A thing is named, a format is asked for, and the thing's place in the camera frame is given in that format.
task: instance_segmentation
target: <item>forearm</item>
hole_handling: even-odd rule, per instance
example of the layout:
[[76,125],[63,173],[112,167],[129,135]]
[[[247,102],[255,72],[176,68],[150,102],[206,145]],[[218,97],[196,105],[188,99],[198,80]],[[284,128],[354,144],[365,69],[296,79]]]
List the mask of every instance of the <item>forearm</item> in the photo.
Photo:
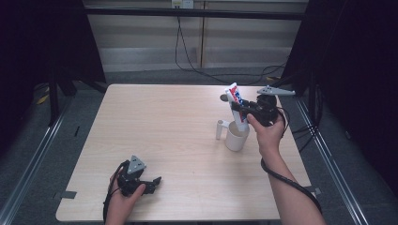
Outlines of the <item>forearm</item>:
[[[263,153],[263,160],[272,171],[296,181],[287,168],[279,151]],[[269,175],[272,192],[281,217],[285,224],[326,224],[313,201],[305,194]]]

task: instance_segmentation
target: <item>human hand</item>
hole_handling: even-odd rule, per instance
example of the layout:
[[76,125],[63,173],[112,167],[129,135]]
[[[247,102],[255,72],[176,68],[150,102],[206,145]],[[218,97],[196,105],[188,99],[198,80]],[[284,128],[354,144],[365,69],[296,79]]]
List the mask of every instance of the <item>human hand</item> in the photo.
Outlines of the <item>human hand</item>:
[[112,192],[114,192],[114,194],[109,202],[106,224],[124,224],[129,217],[135,203],[144,194],[144,191],[145,184],[142,184],[134,191],[134,193],[132,193],[132,195],[126,197],[120,191],[117,184],[117,179],[115,179],[112,186]]
[[247,119],[257,133],[261,156],[266,158],[268,154],[279,153],[279,143],[284,131],[282,117],[278,114],[275,123],[270,127],[262,126],[252,114],[248,114]]

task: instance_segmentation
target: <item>toothpaste tube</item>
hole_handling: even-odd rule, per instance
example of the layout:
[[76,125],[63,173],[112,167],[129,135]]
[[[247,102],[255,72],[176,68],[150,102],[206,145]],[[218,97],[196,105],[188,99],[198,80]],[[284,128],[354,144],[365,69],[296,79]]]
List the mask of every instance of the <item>toothpaste tube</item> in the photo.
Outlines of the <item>toothpaste tube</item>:
[[[242,105],[243,100],[240,96],[239,90],[237,89],[237,83],[232,83],[228,88],[225,88],[225,93],[228,97],[229,105],[232,106],[232,102],[235,101]],[[245,131],[249,129],[248,121],[246,116],[243,116],[242,113],[238,111],[232,111],[232,115],[234,115],[235,123],[237,124],[237,129],[239,131]]]

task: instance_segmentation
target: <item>human arm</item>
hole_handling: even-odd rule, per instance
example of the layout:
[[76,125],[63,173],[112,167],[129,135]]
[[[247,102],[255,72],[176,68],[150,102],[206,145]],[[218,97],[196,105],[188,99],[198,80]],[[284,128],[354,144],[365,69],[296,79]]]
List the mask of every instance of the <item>human arm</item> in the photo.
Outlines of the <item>human arm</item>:
[[109,202],[105,225],[124,224],[129,217],[135,203],[145,191],[145,184],[142,184],[134,191],[134,193],[132,193],[129,197],[126,197],[120,191],[116,180],[117,179],[114,180],[112,187],[112,192],[114,193]]
[[[263,127],[251,114],[248,114],[247,118],[257,134],[259,151],[267,167],[297,183],[279,152],[279,144],[284,130],[282,117],[279,115],[274,125],[270,127]],[[268,177],[284,225],[326,224],[310,198],[285,182],[271,175]]]

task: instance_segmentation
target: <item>person's right hand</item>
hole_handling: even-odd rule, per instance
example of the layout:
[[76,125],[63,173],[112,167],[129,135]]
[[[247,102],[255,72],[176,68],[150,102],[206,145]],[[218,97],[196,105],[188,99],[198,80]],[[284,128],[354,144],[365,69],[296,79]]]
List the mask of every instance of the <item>person's right hand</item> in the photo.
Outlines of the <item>person's right hand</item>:
[[261,156],[265,158],[267,154],[279,153],[279,143],[284,131],[282,117],[278,114],[275,123],[270,127],[262,126],[252,114],[248,114],[247,119],[257,133]]

